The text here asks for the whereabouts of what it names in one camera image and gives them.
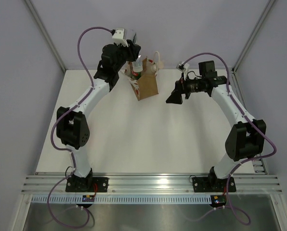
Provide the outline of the green bottle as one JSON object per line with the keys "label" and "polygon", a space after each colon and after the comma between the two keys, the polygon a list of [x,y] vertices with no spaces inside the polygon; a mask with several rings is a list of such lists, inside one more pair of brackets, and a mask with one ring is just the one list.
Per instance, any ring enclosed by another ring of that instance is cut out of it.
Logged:
{"label": "green bottle", "polygon": [[142,76],[142,71],[143,71],[142,61],[139,60],[139,61],[131,62],[130,70],[131,70],[131,78],[134,80],[138,80]]}

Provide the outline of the beige pump lotion bottle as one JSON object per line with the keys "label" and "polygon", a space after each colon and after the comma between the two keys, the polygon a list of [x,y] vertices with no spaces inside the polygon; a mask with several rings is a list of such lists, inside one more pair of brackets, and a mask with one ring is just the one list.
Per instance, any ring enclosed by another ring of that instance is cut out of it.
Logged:
{"label": "beige pump lotion bottle", "polygon": [[148,62],[150,64],[150,70],[154,74],[157,73],[159,71],[159,69],[164,68],[164,63],[161,60],[161,56],[160,56],[159,51],[155,51],[153,59],[149,59]]}

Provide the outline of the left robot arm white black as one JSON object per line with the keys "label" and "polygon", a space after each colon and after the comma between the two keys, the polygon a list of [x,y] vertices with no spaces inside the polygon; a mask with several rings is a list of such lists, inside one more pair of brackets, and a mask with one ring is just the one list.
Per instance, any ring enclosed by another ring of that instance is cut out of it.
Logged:
{"label": "left robot arm white black", "polygon": [[57,110],[56,136],[71,152],[73,171],[67,178],[66,192],[95,192],[99,181],[93,179],[87,144],[90,130],[87,119],[97,103],[108,94],[119,79],[119,71],[127,62],[138,59],[141,46],[127,40],[127,45],[108,44],[103,47],[101,60],[94,75],[94,84],[69,107]]}

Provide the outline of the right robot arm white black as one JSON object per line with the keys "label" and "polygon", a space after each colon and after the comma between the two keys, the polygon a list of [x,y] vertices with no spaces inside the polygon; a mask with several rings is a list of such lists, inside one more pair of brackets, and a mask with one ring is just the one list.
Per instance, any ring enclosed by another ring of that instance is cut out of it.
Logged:
{"label": "right robot arm white black", "polygon": [[226,85],[227,77],[218,75],[213,61],[201,62],[198,66],[199,76],[190,79],[189,64],[177,65],[182,74],[166,103],[182,104],[191,93],[205,92],[218,104],[231,126],[225,141],[225,155],[210,169],[208,176],[192,177],[192,185],[196,193],[236,192],[232,170],[243,160],[262,153],[266,124],[263,120],[256,120],[243,107],[231,86]]}

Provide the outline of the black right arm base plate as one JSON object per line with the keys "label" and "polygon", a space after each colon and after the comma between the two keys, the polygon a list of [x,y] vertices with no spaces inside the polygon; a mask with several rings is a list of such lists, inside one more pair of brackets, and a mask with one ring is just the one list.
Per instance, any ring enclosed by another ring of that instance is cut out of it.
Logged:
{"label": "black right arm base plate", "polygon": [[228,190],[226,189],[227,179],[216,179],[214,183],[209,182],[208,177],[192,177],[192,185],[195,193],[230,193],[236,192],[235,180],[230,177]]}

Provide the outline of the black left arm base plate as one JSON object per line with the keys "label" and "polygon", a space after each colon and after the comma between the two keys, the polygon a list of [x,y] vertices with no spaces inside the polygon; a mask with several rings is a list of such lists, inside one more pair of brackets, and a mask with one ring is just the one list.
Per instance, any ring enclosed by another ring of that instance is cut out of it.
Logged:
{"label": "black left arm base plate", "polygon": [[108,182],[107,177],[78,178],[72,176],[67,179],[65,191],[68,193],[106,193]]}

